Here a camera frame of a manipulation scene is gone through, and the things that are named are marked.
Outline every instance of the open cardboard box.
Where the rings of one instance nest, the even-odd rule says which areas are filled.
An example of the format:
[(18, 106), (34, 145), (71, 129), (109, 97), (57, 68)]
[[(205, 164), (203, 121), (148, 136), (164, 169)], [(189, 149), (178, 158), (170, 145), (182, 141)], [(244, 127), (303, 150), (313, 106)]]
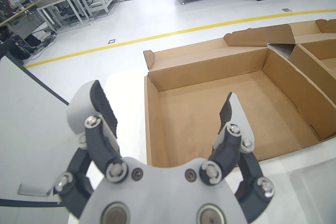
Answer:
[(258, 160), (316, 144), (336, 131), (336, 105), (290, 61), (267, 48), (264, 29), (175, 49), (144, 51), (147, 162), (172, 167), (208, 158), (219, 112), (237, 94)]
[(336, 37), (296, 45), (289, 61), (336, 104)]

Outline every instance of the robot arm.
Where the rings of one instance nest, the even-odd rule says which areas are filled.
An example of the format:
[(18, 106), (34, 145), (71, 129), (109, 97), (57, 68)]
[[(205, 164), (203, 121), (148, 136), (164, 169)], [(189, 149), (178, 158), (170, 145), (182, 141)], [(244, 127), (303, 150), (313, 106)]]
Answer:
[[(228, 95), (220, 118), (207, 160), (152, 167), (121, 157), (117, 120), (99, 82), (89, 82), (69, 104), (67, 121), (80, 135), (80, 148), (57, 178), (54, 193), (79, 224), (194, 223), (195, 217), (197, 223), (251, 223), (266, 209), (275, 189), (252, 153), (254, 136), (234, 93)], [(91, 161), (105, 176), (94, 191), (85, 177)], [(224, 178), (236, 163), (243, 181), (234, 194)]]

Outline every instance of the silver bolt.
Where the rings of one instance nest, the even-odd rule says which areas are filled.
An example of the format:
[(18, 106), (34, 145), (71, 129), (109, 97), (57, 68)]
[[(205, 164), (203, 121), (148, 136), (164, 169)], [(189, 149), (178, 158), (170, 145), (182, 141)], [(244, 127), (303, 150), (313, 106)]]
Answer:
[(97, 118), (94, 117), (94, 116), (90, 116), (89, 118), (87, 118), (86, 122), (87, 122), (89, 125), (93, 126), (94, 124), (97, 123)]
[(83, 133), (82, 135), (80, 135), (80, 137), (78, 139), (78, 144), (79, 144), (79, 148), (81, 148), (82, 150), (86, 150), (87, 149), (85, 133)]
[(112, 164), (109, 173), (112, 177), (119, 177), (123, 172), (121, 164)]
[(229, 131), (229, 133), (231, 133), (234, 136), (240, 135), (240, 129), (236, 124), (228, 124), (227, 130)]
[(272, 197), (275, 193), (275, 187), (273, 183), (270, 181), (270, 179), (266, 177), (260, 177), (257, 180), (257, 185), (259, 185), (262, 190), (265, 192), (265, 197)]
[(246, 148), (252, 147), (252, 142), (249, 139), (244, 139), (243, 140), (243, 146)]
[(209, 183), (216, 185), (222, 180), (222, 172), (217, 163), (208, 160), (202, 163), (201, 169), (205, 171), (205, 174), (209, 177)]
[(106, 178), (111, 183), (120, 182), (127, 174), (127, 164), (125, 162), (120, 163), (110, 163), (106, 169)]
[(67, 184), (72, 182), (72, 180), (73, 176), (70, 172), (64, 172), (61, 175), (59, 175), (54, 185), (56, 191), (61, 192)]
[(84, 126), (86, 128), (95, 128), (99, 125), (99, 123), (101, 122), (100, 118), (97, 118), (96, 116), (89, 116), (85, 122), (84, 122)]
[(215, 166), (208, 165), (205, 173), (208, 175), (209, 178), (216, 178), (218, 177), (218, 171)]

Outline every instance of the metal washer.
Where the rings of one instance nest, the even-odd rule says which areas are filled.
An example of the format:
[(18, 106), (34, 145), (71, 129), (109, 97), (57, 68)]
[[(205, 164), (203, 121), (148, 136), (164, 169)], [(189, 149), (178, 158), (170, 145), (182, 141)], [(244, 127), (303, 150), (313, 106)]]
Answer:
[(101, 224), (129, 224), (131, 215), (128, 207), (121, 202), (109, 204), (101, 216)]
[(223, 212), (213, 204), (202, 206), (197, 212), (197, 224), (225, 224)]

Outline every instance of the yellow floor line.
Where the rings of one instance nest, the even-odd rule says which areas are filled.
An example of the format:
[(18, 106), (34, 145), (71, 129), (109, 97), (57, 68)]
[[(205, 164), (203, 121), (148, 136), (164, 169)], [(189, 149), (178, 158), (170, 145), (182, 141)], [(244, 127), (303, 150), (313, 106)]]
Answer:
[(252, 17), (252, 18), (234, 20), (234, 21), (223, 22), (223, 23), (218, 23), (218, 24), (213, 24), (213, 25), (206, 25), (206, 26), (201, 26), (201, 27), (183, 29), (183, 30), (179, 30), (177, 32), (168, 32), (168, 33), (163, 33), (163, 34), (159, 34), (159, 35), (155, 35), (155, 36), (149, 36), (149, 37), (140, 38), (140, 39), (136, 39), (136, 40), (131, 40), (131, 41), (123, 42), (123, 43), (117, 43), (117, 44), (113, 44), (113, 45), (109, 45), (109, 46), (95, 48), (95, 49), (91, 49), (91, 50), (87, 50), (87, 51), (80, 51), (78, 53), (73, 53), (73, 54), (70, 54), (70, 55), (56, 57), (56, 58), (40, 61), (40, 62), (37, 62), (37, 63), (33, 63), (33, 64), (27, 65), (25, 67), (30, 68), (30, 67), (42, 65), (42, 64), (45, 64), (45, 63), (53, 62), (53, 61), (58, 61), (58, 60), (62, 60), (62, 59), (70, 58), (70, 57), (76, 57), (76, 56), (80, 56), (80, 55), (93, 53), (95, 51), (107, 50), (107, 49), (111, 49), (111, 48), (116, 48), (116, 47), (120, 47), (120, 46), (130, 45), (130, 44), (134, 44), (134, 43), (149, 41), (149, 40), (163, 38), (163, 37), (168, 37), (168, 36), (177, 35), (177, 34), (183, 34), (183, 33), (188, 33), (188, 32), (196, 32), (198, 30), (228, 26), (228, 25), (233, 25), (233, 24), (246, 23), (246, 22), (257, 21), (257, 20), (265, 20), (265, 19), (280, 18), (280, 17), (287, 17), (287, 16), (305, 15), (305, 14), (327, 13), (327, 12), (336, 12), (336, 9), (321, 9), (321, 10), (310, 10), (310, 11), (300, 11), (300, 12), (274, 14), (274, 15)]

